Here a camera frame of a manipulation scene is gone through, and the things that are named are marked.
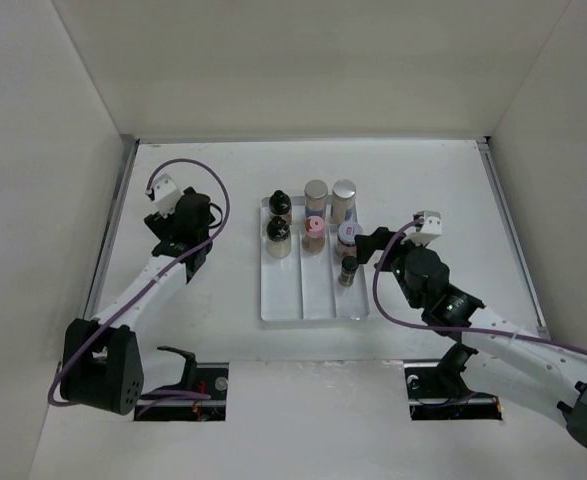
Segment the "small black cap spice bottle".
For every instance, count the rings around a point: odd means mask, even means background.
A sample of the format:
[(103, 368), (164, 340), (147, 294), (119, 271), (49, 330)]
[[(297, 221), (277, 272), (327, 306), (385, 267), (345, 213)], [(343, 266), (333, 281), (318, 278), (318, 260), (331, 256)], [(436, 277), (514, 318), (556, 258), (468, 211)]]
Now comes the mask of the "small black cap spice bottle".
[(344, 256), (341, 260), (341, 270), (338, 277), (339, 284), (344, 287), (350, 287), (354, 283), (358, 268), (359, 263), (355, 256)]

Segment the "tall jar silver lid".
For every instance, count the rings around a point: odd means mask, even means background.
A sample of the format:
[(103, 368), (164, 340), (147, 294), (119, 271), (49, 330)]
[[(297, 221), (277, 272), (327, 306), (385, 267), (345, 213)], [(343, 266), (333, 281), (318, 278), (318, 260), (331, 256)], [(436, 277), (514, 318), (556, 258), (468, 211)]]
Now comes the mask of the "tall jar silver lid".
[(340, 225), (353, 218), (356, 185), (348, 179), (340, 179), (332, 187), (331, 198), (331, 221), (333, 224)]
[(313, 179), (304, 187), (305, 217), (318, 216), (325, 218), (328, 186), (320, 179)]

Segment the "pink lid spice jar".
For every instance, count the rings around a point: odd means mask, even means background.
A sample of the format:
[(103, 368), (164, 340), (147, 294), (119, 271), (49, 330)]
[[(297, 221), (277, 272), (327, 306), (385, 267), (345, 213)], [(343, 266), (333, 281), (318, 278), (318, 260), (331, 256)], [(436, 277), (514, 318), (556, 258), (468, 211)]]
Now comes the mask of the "pink lid spice jar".
[(309, 216), (304, 222), (303, 249), (311, 254), (318, 254), (325, 246), (325, 222), (321, 216)]

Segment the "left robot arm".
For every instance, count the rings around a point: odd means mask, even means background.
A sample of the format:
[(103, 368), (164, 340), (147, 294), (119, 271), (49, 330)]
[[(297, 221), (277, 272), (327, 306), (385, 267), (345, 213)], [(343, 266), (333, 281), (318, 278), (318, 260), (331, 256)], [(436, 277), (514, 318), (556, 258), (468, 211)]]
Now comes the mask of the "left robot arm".
[(219, 210), (209, 196), (187, 188), (171, 212), (145, 218), (159, 241), (147, 265), (110, 306), (66, 329), (63, 400), (126, 415), (144, 395), (183, 399), (194, 393), (196, 357), (160, 341), (159, 314), (205, 263)]

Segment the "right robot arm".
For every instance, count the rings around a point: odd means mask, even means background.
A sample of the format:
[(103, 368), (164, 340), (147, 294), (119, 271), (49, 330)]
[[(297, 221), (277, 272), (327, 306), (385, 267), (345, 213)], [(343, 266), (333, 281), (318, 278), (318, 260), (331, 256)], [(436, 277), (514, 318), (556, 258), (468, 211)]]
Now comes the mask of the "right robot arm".
[(455, 287), (450, 269), (429, 249), (441, 233), (415, 217), (395, 232), (386, 227), (355, 237), (357, 260), (382, 253), (374, 273), (393, 274), (407, 303), (420, 311), (411, 329), (453, 341), (440, 360), (437, 384), (446, 394), (491, 393), (564, 427), (587, 449), (587, 349), (528, 334)]

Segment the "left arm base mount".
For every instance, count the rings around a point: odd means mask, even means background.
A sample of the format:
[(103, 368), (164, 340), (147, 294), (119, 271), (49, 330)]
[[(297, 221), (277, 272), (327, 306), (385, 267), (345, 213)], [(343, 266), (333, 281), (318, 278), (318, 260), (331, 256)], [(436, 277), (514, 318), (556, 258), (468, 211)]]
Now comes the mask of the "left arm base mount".
[(134, 408), (137, 422), (226, 420), (230, 366), (201, 363), (193, 352), (159, 347), (145, 371), (148, 389)]

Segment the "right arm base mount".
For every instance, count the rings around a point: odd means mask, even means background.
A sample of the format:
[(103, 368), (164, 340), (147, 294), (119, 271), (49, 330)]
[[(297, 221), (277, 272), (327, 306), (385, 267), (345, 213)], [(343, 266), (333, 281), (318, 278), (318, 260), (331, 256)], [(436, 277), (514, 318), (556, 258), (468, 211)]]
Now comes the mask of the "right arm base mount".
[(454, 345), (440, 360), (403, 364), (413, 421), (502, 420), (499, 398), (474, 392), (462, 380), (472, 353), (475, 350)]

